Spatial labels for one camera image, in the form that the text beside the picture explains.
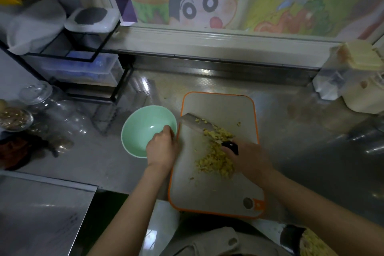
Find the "person's left arm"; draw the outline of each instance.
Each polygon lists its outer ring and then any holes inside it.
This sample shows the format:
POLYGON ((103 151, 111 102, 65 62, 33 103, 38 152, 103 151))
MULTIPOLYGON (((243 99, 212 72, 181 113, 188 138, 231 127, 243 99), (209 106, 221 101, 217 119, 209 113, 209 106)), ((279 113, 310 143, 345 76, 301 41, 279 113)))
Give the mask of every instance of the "person's left arm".
POLYGON ((166 125, 147 145, 148 166, 88 256, 139 255, 159 189, 177 157, 178 145, 166 125))

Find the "black knife handle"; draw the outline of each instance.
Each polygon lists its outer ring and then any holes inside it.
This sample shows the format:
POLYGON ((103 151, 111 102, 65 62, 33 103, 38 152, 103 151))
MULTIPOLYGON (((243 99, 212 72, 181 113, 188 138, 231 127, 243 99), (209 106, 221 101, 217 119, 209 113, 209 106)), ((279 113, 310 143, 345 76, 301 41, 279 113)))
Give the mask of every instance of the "black knife handle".
POLYGON ((222 142, 221 145, 230 149, 235 155, 239 155, 239 148, 235 143, 231 141, 226 141, 222 142))

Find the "bowl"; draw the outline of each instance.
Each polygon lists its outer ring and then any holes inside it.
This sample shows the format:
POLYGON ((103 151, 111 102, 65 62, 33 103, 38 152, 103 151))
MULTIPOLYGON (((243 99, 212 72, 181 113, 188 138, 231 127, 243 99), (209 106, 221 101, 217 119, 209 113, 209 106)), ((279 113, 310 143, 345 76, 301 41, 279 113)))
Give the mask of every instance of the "bowl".
POLYGON ((176 118, 168 108, 150 105, 138 109, 125 121, 121 130, 121 142, 132 156, 147 158, 146 147, 155 133, 169 125, 176 134, 176 118))

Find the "yellow lid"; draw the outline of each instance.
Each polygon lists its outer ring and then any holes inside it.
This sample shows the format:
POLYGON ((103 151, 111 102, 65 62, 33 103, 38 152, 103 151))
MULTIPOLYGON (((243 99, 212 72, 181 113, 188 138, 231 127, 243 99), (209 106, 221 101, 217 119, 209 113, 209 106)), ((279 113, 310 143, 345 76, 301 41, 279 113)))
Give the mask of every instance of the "yellow lid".
POLYGON ((341 45, 342 52, 347 54, 346 60, 349 66, 357 70, 382 71, 384 62, 376 51, 372 49, 372 44, 365 40, 353 40, 341 45))

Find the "person's left hand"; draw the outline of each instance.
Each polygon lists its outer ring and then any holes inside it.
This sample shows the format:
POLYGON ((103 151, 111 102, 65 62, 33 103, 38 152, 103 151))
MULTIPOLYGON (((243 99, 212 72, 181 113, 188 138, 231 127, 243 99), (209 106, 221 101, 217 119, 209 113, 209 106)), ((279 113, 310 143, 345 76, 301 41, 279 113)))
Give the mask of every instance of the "person's left hand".
POLYGON ((179 152, 179 144, 173 140, 175 134, 170 126, 165 125, 160 133, 156 133, 147 144, 148 167, 156 168, 167 176, 175 163, 179 152))

